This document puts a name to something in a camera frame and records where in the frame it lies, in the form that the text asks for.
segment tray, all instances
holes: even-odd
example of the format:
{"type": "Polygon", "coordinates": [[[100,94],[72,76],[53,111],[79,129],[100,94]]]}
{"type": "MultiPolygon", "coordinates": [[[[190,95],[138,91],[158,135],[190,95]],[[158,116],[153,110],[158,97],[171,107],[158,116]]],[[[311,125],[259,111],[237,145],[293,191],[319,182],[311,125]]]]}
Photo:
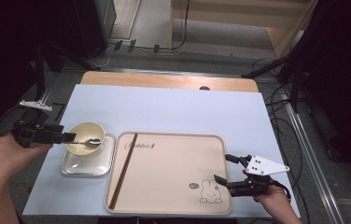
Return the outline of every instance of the tray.
{"type": "Polygon", "coordinates": [[[103,148],[84,156],[76,156],[65,151],[62,172],[66,175],[103,175],[108,172],[115,147],[115,137],[105,134],[103,148]]]}
{"type": "Polygon", "coordinates": [[[114,209],[109,209],[134,133],[120,135],[105,196],[113,213],[225,215],[228,190],[213,175],[228,178],[225,148],[215,135],[138,133],[114,209]]]}

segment table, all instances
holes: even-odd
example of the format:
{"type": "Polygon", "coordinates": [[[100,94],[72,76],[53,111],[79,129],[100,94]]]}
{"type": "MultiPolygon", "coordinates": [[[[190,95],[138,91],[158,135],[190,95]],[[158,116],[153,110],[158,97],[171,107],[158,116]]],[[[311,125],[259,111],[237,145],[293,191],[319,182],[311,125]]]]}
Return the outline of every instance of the table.
{"type": "MultiPolygon", "coordinates": [[[[299,31],[309,24],[317,0],[190,0],[189,20],[265,27],[277,58],[284,57],[299,31]]],[[[187,0],[172,0],[173,19],[185,19],[187,0]]]]}
{"type": "MultiPolygon", "coordinates": [[[[76,122],[93,119],[116,137],[135,129],[141,132],[216,133],[226,143],[227,153],[245,154],[240,156],[264,154],[269,160],[282,162],[265,105],[254,81],[191,75],[88,72],[81,81],[84,85],[77,85],[71,96],[62,125],[68,130],[76,122]],[[211,91],[191,90],[201,86],[207,86],[211,91]],[[87,102],[90,103],[88,108],[81,106],[87,102]]],[[[49,151],[23,214],[116,216],[104,206],[108,174],[94,177],[64,175],[60,169],[64,152],[63,145],[56,145],[49,151]]],[[[241,180],[241,170],[240,165],[230,164],[229,181],[241,180]]],[[[273,178],[291,190],[287,174],[273,175],[273,178]]],[[[291,204],[299,215],[295,200],[291,204]]],[[[169,217],[164,214],[149,215],[169,217]]],[[[268,216],[251,197],[239,197],[233,198],[232,211],[220,217],[268,216]]]]}

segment beige tray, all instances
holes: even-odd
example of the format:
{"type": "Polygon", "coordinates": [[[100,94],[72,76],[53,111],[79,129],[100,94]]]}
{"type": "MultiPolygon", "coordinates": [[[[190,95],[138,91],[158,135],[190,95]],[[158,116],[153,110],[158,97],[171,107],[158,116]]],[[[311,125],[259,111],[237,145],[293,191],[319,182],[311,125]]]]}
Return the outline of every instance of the beige tray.
{"type": "Polygon", "coordinates": [[[114,209],[109,209],[134,133],[118,138],[105,207],[113,213],[225,215],[232,197],[224,144],[214,135],[138,133],[114,209]]]}

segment bunny cartoon print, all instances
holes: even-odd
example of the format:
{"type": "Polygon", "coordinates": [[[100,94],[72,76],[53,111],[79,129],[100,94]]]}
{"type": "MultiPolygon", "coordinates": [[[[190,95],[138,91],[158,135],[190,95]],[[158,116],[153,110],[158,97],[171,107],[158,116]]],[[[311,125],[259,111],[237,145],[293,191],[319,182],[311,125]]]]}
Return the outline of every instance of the bunny cartoon print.
{"type": "Polygon", "coordinates": [[[202,182],[201,203],[222,203],[221,192],[216,180],[205,179],[202,182]]]}

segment spoon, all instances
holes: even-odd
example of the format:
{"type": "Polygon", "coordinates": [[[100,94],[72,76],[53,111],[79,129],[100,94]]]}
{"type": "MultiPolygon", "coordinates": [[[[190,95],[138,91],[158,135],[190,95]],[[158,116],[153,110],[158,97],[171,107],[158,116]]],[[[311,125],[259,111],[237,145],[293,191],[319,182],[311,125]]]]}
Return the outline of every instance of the spoon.
{"type": "Polygon", "coordinates": [[[85,142],[66,142],[66,144],[81,144],[85,145],[85,147],[97,148],[101,144],[101,140],[98,138],[92,138],[85,142]]]}

